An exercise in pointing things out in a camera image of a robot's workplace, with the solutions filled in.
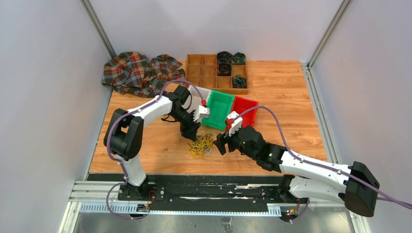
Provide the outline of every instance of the gray floor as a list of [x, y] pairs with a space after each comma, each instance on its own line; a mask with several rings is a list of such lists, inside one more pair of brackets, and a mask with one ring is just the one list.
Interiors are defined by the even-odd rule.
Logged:
[[349, 213], [341, 207], [308, 209], [293, 225], [277, 217], [164, 216], [120, 220], [110, 214], [80, 213], [75, 233], [352, 233]]

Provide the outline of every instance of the perforated metal strip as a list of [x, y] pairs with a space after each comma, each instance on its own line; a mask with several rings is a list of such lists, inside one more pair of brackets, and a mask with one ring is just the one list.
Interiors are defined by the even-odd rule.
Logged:
[[[118, 214], [136, 214], [137, 204], [135, 203], [112, 203], [113, 212]], [[80, 213], [109, 213], [106, 203], [103, 202], [83, 202]], [[281, 216], [279, 206], [268, 206], [267, 212], [213, 212], [213, 211], [166, 211], [152, 210], [151, 215], [203, 215], [203, 216]]]

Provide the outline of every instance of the gray wall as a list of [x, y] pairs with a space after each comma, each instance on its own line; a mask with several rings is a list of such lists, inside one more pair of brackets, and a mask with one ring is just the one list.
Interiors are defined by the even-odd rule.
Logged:
[[117, 53], [308, 61], [342, 0], [91, 0]]
[[84, 177], [110, 91], [80, 1], [0, 3], [0, 232], [54, 233]]
[[[353, 1], [313, 71], [339, 157], [412, 202], [412, 2]], [[412, 212], [377, 203], [373, 233], [410, 232]]]

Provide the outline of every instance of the red bin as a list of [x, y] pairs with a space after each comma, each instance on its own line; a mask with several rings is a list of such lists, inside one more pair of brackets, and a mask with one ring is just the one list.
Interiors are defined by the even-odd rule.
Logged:
[[[230, 110], [230, 112], [236, 111], [238, 114], [241, 114], [251, 107], [258, 106], [258, 104], [259, 103], [257, 101], [235, 96], [235, 100], [233, 101], [232, 109]], [[248, 125], [253, 127], [255, 125], [256, 111], [257, 109], [254, 109], [242, 116], [242, 127], [246, 127]]]

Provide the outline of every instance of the wooden compartment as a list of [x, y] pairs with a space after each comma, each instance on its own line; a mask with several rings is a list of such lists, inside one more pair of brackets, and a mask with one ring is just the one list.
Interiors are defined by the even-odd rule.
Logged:
[[[232, 65], [231, 76], [217, 76], [216, 54], [189, 54], [187, 58], [186, 77], [196, 86], [220, 91], [231, 95], [246, 95], [249, 93], [250, 82], [245, 65]], [[233, 88], [233, 77], [241, 75], [246, 79], [246, 88]]]

